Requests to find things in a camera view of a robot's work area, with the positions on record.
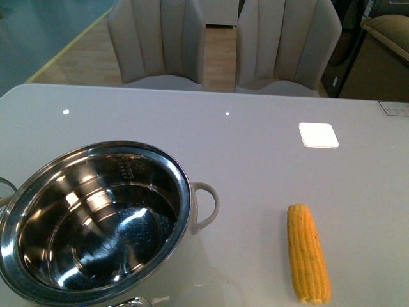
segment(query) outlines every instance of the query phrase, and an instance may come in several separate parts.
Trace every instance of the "chair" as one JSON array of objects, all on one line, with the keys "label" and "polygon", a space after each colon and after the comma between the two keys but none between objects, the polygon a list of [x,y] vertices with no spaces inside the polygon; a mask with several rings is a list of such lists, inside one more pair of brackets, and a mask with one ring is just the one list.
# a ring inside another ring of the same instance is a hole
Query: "chair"
[{"label": "chair", "polygon": [[125,87],[203,89],[206,24],[198,0],[116,0],[108,30]]},{"label": "chair", "polygon": [[331,0],[246,0],[237,24],[235,92],[319,97],[340,36]]}]

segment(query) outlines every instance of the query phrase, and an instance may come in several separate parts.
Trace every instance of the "appliance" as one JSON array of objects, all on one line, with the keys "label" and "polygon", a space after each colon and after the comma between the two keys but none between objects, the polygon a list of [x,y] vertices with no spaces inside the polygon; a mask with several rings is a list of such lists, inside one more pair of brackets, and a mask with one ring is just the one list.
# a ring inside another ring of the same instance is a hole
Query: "appliance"
[{"label": "appliance", "polygon": [[328,95],[337,98],[365,38],[361,20],[389,14],[409,16],[409,0],[332,0],[332,3],[343,31],[321,81]]}]

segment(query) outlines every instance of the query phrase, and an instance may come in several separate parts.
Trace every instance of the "chair backrest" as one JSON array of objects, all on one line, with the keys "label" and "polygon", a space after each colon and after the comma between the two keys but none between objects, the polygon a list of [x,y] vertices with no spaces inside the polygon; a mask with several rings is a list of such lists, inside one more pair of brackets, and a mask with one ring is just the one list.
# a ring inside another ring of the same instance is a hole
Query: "chair backrest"
[{"label": "chair backrest", "polygon": [[202,83],[206,24],[198,0],[116,0],[108,30],[123,83],[152,75]]},{"label": "chair backrest", "polygon": [[284,79],[316,90],[341,23],[331,0],[246,0],[237,35],[237,86]]}]

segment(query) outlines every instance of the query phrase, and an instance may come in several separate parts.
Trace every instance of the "chair seat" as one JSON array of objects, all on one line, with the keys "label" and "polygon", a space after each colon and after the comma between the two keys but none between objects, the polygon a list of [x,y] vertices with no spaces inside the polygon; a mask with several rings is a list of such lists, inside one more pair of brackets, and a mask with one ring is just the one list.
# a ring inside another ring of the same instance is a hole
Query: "chair seat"
[{"label": "chair seat", "polygon": [[276,79],[258,79],[237,86],[235,93],[241,94],[260,94],[260,95],[277,95],[277,96],[299,96],[299,97],[321,97],[317,91],[299,83],[276,80]]},{"label": "chair seat", "polygon": [[156,75],[145,77],[141,80],[126,83],[125,88],[148,88],[152,90],[181,90],[181,91],[202,91],[202,84],[191,81],[176,75]]}]

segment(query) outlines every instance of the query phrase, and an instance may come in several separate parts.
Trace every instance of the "corn cob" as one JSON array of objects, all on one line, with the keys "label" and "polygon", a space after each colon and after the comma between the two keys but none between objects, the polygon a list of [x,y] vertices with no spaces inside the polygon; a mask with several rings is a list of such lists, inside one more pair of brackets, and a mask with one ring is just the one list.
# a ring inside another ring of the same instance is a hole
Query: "corn cob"
[{"label": "corn cob", "polygon": [[320,238],[307,205],[297,203],[287,211],[288,255],[295,295],[305,304],[327,304],[331,284]]}]

